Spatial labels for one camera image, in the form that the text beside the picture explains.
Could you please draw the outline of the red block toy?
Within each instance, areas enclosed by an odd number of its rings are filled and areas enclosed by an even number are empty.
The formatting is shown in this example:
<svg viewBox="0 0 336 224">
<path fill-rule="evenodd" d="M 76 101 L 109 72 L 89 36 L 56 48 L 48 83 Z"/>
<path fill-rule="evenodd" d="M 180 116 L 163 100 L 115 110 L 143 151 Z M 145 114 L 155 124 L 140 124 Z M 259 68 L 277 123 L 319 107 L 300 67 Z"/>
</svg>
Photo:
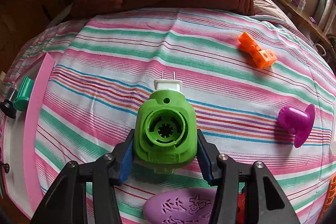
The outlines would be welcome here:
<svg viewBox="0 0 336 224">
<path fill-rule="evenodd" d="M 243 224 L 244 223 L 244 210 L 245 210 L 245 194 L 238 194 L 238 205 L 236 211 L 236 223 Z"/>
</svg>

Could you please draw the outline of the orange plastic rack piece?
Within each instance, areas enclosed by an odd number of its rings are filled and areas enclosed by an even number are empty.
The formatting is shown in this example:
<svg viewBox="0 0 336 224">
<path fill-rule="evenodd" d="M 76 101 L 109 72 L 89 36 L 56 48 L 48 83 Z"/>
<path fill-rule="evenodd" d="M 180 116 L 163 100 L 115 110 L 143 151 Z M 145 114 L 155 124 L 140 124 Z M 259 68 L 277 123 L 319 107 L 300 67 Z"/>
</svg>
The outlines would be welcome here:
<svg viewBox="0 0 336 224">
<path fill-rule="evenodd" d="M 333 174 L 329 181 L 329 187 L 327 190 L 325 201 L 323 203 L 323 207 L 318 217 L 318 223 L 322 221 L 322 217 L 326 214 L 327 210 L 329 209 L 329 207 L 331 207 L 331 204 L 333 200 L 335 199 L 335 184 L 336 184 L 335 179 L 336 179 L 336 174 Z"/>
</svg>

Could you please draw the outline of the purple patterned oval case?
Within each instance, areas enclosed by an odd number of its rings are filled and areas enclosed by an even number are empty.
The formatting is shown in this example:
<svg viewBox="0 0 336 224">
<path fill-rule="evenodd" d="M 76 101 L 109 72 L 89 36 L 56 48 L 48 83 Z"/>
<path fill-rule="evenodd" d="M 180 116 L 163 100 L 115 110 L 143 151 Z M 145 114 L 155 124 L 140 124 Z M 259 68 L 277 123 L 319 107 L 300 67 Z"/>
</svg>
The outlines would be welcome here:
<svg viewBox="0 0 336 224">
<path fill-rule="evenodd" d="M 150 223 L 209 223 L 216 189 L 171 190 L 149 198 L 143 215 Z"/>
</svg>

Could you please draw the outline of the magenta flanged plastic cup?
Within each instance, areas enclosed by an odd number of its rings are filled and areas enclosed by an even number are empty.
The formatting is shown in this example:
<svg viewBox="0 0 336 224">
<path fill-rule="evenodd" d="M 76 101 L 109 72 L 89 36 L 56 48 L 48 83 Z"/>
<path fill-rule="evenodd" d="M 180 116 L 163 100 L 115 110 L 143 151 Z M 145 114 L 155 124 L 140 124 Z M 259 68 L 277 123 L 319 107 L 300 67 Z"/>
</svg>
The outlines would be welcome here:
<svg viewBox="0 0 336 224">
<path fill-rule="evenodd" d="M 294 106 L 286 105 L 280 109 L 277 116 L 278 123 L 290 135 L 294 135 L 294 147 L 301 147 L 309 137 L 314 121 L 315 106 L 309 104 L 304 111 Z"/>
</svg>

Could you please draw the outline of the teal flanged plastic spool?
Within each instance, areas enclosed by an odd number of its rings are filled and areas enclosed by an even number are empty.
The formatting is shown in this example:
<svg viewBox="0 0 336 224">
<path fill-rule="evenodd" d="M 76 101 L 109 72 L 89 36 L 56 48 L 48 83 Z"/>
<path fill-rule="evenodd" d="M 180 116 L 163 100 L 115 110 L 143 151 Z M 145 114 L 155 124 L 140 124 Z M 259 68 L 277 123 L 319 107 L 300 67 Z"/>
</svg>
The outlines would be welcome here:
<svg viewBox="0 0 336 224">
<path fill-rule="evenodd" d="M 30 96 L 33 90 L 34 81 L 25 76 L 21 82 L 21 85 L 18 90 L 17 97 L 14 100 L 14 108 L 18 111 L 24 111 L 27 109 Z"/>
</svg>

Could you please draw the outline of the grey black cylinder container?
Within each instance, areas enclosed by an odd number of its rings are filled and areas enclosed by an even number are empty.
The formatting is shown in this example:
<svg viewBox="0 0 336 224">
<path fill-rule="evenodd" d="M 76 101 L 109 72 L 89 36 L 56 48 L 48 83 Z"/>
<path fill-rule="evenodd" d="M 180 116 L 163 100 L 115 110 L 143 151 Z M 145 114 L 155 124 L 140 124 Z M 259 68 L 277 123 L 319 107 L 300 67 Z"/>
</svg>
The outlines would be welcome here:
<svg viewBox="0 0 336 224">
<path fill-rule="evenodd" d="M 3 100 L 3 102 L 1 102 L 0 105 L 3 114 L 5 114 L 7 117 L 11 119 L 15 119 L 17 114 L 17 110 L 14 107 L 14 100 L 17 97 L 17 94 L 18 91 L 16 87 L 11 87 L 8 90 L 5 99 Z"/>
</svg>

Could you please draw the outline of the green plug-in device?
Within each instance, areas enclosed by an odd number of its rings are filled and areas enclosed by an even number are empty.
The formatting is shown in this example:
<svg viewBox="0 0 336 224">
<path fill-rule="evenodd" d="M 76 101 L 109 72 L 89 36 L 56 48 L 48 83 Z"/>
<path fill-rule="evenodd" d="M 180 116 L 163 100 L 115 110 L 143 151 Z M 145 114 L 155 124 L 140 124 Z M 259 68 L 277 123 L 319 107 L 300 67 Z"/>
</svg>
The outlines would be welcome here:
<svg viewBox="0 0 336 224">
<path fill-rule="evenodd" d="M 197 119 L 182 93 L 182 81 L 161 76 L 154 92 L 138 109 L 133 149 L 156 173 L 173 173 L 188 166 L 197 153 Z"/>
</svg>

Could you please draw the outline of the orange linked cube blocks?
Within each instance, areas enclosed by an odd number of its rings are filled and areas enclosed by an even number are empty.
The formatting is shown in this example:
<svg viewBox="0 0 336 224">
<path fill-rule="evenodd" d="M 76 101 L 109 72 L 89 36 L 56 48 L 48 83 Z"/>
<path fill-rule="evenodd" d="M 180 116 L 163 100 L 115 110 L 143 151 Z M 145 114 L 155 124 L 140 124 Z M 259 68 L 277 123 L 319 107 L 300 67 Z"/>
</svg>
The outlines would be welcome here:
<svg viewBox="0 0 336 224">
<path fill-rule="evenodd" d="M 247 32 L 243 32 L 238 40 L 239 49 L 248 53 L 259 69 L 271 67 L 277 61 L 277 56 L 272 50 L 263 50 Z"/>
</svg>

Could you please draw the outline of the brown massage brush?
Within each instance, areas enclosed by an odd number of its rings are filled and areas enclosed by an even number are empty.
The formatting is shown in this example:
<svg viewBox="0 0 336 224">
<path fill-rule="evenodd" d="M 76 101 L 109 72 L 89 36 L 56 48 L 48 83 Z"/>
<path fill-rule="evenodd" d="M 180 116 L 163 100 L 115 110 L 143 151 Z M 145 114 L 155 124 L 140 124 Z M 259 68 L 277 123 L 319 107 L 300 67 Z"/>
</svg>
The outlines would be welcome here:
<svg viewBox="0 0 336 224">
<path fill-rule="evenodd" d="M 9 164 L 0 161 L 0 166 L 3 168 L 5 173 L 9 173 L 9 171 L 10 171 L 10 165 Z"/>
</svg>

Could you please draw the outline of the pink edged tray box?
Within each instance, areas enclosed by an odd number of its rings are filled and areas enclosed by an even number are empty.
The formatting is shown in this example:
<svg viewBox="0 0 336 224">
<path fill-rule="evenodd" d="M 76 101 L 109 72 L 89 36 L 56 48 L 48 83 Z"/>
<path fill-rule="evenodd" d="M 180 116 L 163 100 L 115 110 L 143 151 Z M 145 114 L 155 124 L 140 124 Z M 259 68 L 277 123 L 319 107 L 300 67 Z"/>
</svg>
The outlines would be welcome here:
<svg viewBox="0 0 336 224">
<path fill-rule="evenodd" d="M 9 165 L 9 172 L 2 173 L 5 193 L 28 218 L 32 218 L 43 197 L 35 166 L 35 136 L 54 65 L 55 60 L 45 53 L 18 77 L 16 86 L 25 76 L 34 81 L 27 110 L 17 112 L 15 119 L 3 117 L 1 124 L 1 156 Z"/>
</svg>

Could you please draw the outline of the white translucent tube case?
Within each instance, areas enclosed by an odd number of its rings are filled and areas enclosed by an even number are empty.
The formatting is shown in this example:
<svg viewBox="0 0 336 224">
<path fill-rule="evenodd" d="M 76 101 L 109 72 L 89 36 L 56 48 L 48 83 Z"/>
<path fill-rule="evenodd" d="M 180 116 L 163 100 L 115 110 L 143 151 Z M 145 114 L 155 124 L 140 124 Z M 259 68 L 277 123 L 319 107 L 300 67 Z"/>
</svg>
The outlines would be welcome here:
<svg viewBox="0 0 336 224">
<path fill-rule="evenodd" d="M 333 132 L 331 142 L 330 142 L 330 151 L 333 156 L 336 156 L 336 132 Z"/>
</svg>

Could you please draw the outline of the striped bed sheet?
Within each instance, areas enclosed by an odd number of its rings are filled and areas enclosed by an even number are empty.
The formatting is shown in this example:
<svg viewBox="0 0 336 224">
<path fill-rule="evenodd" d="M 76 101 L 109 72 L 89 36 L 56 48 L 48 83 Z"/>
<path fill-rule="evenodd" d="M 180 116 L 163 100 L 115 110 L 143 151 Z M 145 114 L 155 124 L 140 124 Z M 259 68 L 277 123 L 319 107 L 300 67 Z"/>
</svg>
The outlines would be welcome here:
<svg viewBox="0 0 336 224">
<path fill-rule="evenodd" d="M 247 32 L 277 61 L 259 69 L 239 49 Z M 47 28 L 21 47 L 5 94 L 38 58 L 55 60 L 35 136 L 44 195 L 66 162 L 96 160 L 135 125 L 139 107 L 164 76 L 183 83 L 206 139 L 236 161 L 263 161 L 301 223 L 316 223 L 335 156 L 335 75 L 295 26 L 271 16 L 206 9 L 140 9 Z M 294 147 L 278 123 L 286 105 L 315 106 L 306 142 Z"/>
</svg>

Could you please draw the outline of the wooden bedside desk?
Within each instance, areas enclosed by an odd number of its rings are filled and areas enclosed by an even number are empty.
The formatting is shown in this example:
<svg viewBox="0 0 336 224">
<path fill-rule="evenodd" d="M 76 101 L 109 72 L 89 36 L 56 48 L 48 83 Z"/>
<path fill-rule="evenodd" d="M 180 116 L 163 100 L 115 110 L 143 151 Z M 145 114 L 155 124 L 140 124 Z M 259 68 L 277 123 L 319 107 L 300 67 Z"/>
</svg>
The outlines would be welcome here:
<svg viewBox="0 0 336 224">
<path fill-rule="evenodd" d="M 330 55 L 335 58 L 335 51 L 331 42 L 327 39 L 326 35 L 322 32 L 319 26 L 314 24 L 304 11 L 300 11 L 298 8 L 294 7 L 291 3 L 288 3 L 285 0 L 276 1 L 280 3 L 287 12 L 291 13 L 295 20 L 306 26 L 308 30 L 321 41 L 322 45 L 325 47 L 325 50 L 327 50 L 327 53 L 330 53 Z"/>
</svg>

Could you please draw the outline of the white pillow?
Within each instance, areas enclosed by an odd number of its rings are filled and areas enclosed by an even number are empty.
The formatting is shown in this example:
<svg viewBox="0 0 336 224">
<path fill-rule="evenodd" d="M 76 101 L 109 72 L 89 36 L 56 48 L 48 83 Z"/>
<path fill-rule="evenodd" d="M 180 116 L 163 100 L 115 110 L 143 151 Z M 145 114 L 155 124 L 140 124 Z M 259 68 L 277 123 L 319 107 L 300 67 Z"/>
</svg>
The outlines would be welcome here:
<svg viewBox="0 0 336 224">
<path fill-rule="evenodd" d="M 272 16 L 291 24 L 291 20 L 272 0 L 253 0 L 253 7 L 256 15 Z"/>
</svg>

